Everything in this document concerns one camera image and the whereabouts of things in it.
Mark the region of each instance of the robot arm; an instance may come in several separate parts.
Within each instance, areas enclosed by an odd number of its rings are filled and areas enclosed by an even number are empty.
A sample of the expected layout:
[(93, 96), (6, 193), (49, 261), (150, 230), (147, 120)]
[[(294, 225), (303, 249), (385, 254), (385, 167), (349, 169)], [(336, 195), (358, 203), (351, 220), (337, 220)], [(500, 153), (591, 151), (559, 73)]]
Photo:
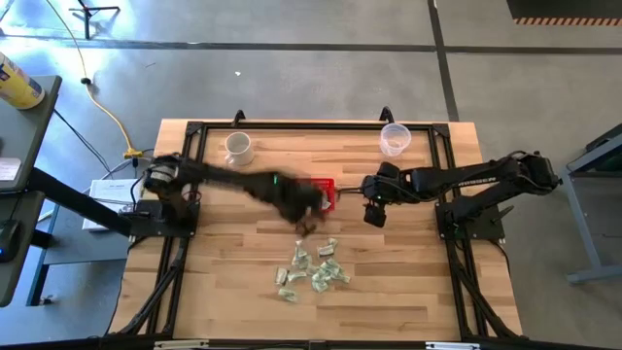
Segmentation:
[(323, 218), (322, 191), (279, 171), (242, 173), (191, 159), (163, 156), (154, 159), (147, 169), (145, 189), (170, 204), (173, 211), (169, 217), (183, 220), (190, 212), (182, 198), (182, 188), (196, 183), (244, 191), (256, 200), (272, 204), (283, 219), (296, 224), (296, 231), (301, 234), (313, 231), (317, 220)]
[(446, 221), (458, 224), (477, 217), (483, 210), (521, 193), (548, 194), (557, 187), (559, 179), (548, 158), (521, 151), (498, 160), (452, 169), (399, 170), (383, 162), (377, 174), (366, 176), (361, 185), (363, 196), (369, 199), (365, 221), (382, 227), (387, 204), (434, 201), (456, 188), (492, 183), (495, 184), (476, 195), (460, 195), (446, 203)]

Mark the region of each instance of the yellow cable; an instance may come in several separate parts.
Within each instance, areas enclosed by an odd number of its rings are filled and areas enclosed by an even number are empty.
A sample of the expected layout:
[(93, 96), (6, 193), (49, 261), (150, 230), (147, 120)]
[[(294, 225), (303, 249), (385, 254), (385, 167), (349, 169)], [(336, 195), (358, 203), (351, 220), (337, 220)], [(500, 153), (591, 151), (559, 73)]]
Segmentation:
[[(50, 5), (52, 10), (54, 11), (56, 16), (58, 17), (58, 19), (60, 19), (60, 21), (62, 22), (62, 25), (65, 26), (65, 29), (67, 29), (67, 32), (69, 32), (69, 35), (71, 35), (71, 39), (74, 41), (74, 45), (76, 46), (76, 49), (78, 49), (78, 54), (80, 55), (80, 62), (82, 63), (82, 70), (85, 73), (85, 78), (87, 78), (88, 77), (88, 73), (86, 72), (85, 58), (82, 56), (82, 51), (80, 50), (80, 46), (78, 45), (78, 41), (76, 41), (76, 37), (74, 37), (74, 34), (69, 29), (69, 26), (67, 25), (67, 23), (65, 23), (63, 18), (60, 16), (58, 11), (56, 10), (56, 8), (50, 2), (50, 0), (46, 0), (46, 1), (48, 2), (48, 5)], [(110, 117), (113, 121), (115, 121), (115, 123), (117, 123), (117, 125), (119, 126), (119, 129), (121, 130), (121, 133), (123, 134), (123, 137), (125, 138), (125, 143), (127, 144), (127, 151), (125, 151), (125, 153), (123, 153), (123, 157), (124, 158), (142, 157), (143, 153), (140, 152), (140, 151), (134, 150), (134, 148), (132, 147), (132, 143), (129, 141), (129, 137), (127, 136), (127, 132), (125, 132), (125, 128), (123, 127), (123, 124), (119, 121), (119, 119), (117, 117), (115, 117), (115, 115), (113, 115), (110, 111), (108, 111), (104, 106), (100, 105), (97, 101), (95, 101), (95, 98), (93, 97), (92, 93), (90, 92), (90, 89), (88, 88), (89, 84), (85, 84), (85, 86), (86, 86), (86, 93), (88, 94), (88, 97), (90, 98), (91, 101), (93, 101), (93, 104), (95, 106), (97, 106), (100, 110), (102, 110), (104, 113), (106, 113), (108, 115), (108, 117)]]

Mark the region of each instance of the wooden table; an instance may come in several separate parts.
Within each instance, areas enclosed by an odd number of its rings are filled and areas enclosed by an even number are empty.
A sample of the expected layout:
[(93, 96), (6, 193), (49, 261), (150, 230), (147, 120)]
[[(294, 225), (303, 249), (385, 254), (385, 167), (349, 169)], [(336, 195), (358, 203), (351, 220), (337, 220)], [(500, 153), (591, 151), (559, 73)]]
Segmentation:
[[(181, 152), (187, 122), (162, 121), (156, 155)], [(452, 122), (449, 126), (456, 165), (481, 162), (474, 124)], [(379, 131), (240, 127), (251, 136), (256, 152), (244, 170), (285, 168), (304, 177), (334, 178), (339, 187), (356, 187), (385, 159), (378, 147)], [(209, 131), (204, 160), (225, 163), (224, 140), (230, 132)], [(427, 136), (412, 135), (410, 146), (390, 161), (404, 168), (431, 166)], [(292, 304), (277, 296), (274, 274), (278, 266), (290, 266), (298, 239), (294, 228), (280, 220), (273, 208), (241, 192), (200, 190), (200, 229), (190, 243), (175, 338), (460, 338), (433, 203), (388, 207), (386, 226), (377, 228), (363, 222), (363, 198), (344, 194), (326, 224), (303, 245), (315, 253), (329, 237), (338, 239), (335, 259), (352, 280), (350, 284), (334, 282), (322, 294), (311, 289), (309, 278), (295, 281), (289, 287), (298, 292), (299, 303)], [(161, 245), (161, 239), (150, 238), (130, 252), (111, 332), (125, 326), (152, 291)], [(472, 245), (483, 295), (506, 324), (521, 333), (501, 252), (489, 242)], [(475, 330), (470, 301), (466, 303), (469, 324)], [(165, 301), (160, 323), (166, 308)]]

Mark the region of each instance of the red basket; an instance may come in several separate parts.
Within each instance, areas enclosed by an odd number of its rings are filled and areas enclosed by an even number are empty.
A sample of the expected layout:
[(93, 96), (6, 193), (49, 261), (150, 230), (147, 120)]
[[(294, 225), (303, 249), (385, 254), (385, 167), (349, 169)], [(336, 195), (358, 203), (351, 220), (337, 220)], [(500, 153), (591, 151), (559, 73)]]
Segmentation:
[(328, 202), (330, 202), (330, 207), (323, 209), (323, 213), (327, 213), (334, 210), (334, 179), (300, 179), (299, 181), (309, 182), (315, 184), (320, 190), (324, 191), (327, 194)]

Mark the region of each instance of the yellow spray can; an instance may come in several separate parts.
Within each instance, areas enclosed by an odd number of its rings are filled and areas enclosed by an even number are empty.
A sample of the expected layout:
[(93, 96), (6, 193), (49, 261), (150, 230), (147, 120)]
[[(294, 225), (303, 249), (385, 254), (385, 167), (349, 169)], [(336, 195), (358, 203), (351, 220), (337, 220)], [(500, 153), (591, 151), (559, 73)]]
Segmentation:
[(0, 52), (0, 97), (17, 109), (38, 105), (46, 91)]

